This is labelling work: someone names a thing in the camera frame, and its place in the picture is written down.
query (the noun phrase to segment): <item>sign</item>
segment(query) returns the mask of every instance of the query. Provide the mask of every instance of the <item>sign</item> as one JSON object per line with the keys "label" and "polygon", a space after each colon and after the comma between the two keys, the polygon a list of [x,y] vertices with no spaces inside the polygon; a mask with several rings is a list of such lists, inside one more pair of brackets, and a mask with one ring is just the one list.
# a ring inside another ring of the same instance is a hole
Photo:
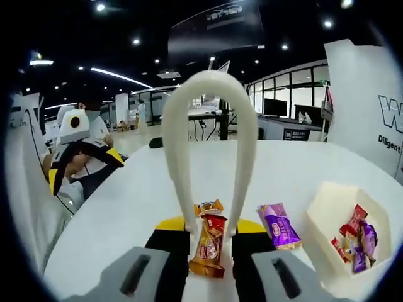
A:
{"label": "sign", "polygon": [[334,114],[328,142],[397,177],[403,152],[403,78],[385,47],[325,44]]}
{"label": "sign", "polygon": [[309,138],[310,130],[301,129],[284,129],[283,140],[303,140],[307,141]]}

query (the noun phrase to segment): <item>candy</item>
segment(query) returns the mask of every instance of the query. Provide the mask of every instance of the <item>candy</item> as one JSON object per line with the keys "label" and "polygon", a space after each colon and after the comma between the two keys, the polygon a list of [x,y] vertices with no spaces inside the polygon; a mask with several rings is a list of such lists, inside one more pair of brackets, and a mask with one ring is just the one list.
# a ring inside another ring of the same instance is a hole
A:
{"label": "candy", "polygon": [[346,236],[346,232],[350,232],[352,236],[357,237],[358,229],[360,228],[360,221],[364,219],[368,213],[358,204],[354,208],[353,217],[351,217],[350,221],[342,225],[340,228],[340,234]]}
{"label": "candy", "polygon": [[216,215],[205,215],[203,217],[203,230],[196,255],[189,261],[189,270],[192,273],[212,278],[223,278],[225,270],[220,266],[220,254],[226,220],[226,218]]}
{"label": "candy", "polygon": [[343,252],[344,256],[352,262],[354,259],[355,247],[357,246],[356,238],[352,236],[349,232],[346,233],[346,238],[344,239]]}
{"label": "candy", "polygon": [[340,241],[337,240],[336,237],[334,237],[334,239],[332,241],[330,241],[330,243],[334,246],[334,248],[337,250],[337,252],[339,253],[340,257],[342,258],[342,260],[344,261],[344,263],[347,263],[348,259],[344,256],[344,250],[341,247]]}
{"label": "candy", "polygon": [[205,203],[201,203],[199,205],[195,204],[193,208],[195,209],[196,216],[203,216],[205,214],[220,214],[224,209],[218,199],[215,201],[206,201]]}
{"label": "candy", "polygon": [[276,249],[290,250],[302,244],[301,238],[291,226],[282,203],[262,205],[257,211]]}
{"label": "candy", "polygon": [[353,272],[362,272],[366,270],[365,253],[362,247],[356,247],[354,253]]}
{"label": "candy", "polygon": [[372,266],[376,261],[374,253],[375,247],[378,245],[378,236],[374,227],[369,225],[365,220],[360,221],[360,241],[364,253],[368,256]]}

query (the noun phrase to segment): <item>computer monitor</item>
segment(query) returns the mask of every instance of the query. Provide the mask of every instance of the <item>computer monitor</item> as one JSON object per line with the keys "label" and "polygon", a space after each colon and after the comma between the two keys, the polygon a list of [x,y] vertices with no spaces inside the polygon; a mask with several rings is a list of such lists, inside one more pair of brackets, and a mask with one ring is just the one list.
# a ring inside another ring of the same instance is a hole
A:
{"label": "computer monitor", "polygon": [[287,116],[287,102],[278,99],[264,99],[266,115]]}

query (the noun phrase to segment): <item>white robot head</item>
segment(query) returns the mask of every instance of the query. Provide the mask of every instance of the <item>white robot head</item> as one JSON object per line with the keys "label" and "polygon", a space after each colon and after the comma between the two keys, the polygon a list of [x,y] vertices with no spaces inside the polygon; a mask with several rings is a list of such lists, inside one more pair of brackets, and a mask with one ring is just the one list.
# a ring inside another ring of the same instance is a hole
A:
{"label": "white robot head", "polygon": [[64,114],[60,126],[60,143],[76,142],[89,137],[89,121],[82,109],[72,109]]}

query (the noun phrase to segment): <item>white round table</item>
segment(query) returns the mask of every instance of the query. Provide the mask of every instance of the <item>white round table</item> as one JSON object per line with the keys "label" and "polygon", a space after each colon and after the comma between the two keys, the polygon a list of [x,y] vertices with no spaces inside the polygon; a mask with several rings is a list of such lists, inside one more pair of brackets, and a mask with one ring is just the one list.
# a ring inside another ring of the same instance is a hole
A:
{"label": "white round table", "polygon": [[[226,217],[234,190],[236,144],[190,142],[194,201],[218,198]],[[403,187],[364,158],[331,143],[258,141],[241,218],[260,223],[257,206],[281,202],[304,239],[304,213],[323,181],[364,189],[387,211],[392,250],[399,248]],[[181,216],[181,209],[164,149],[145,146],[93,193],[64,230],[45,270],[50,290],[59,299],[86,294],[99,283],[104,268],[132,247],[143,247],[158,223],[175,216]],[[304,255],[297,257],[309,265]],[[311,261],[317,271],[322,269],[312,254]]]}

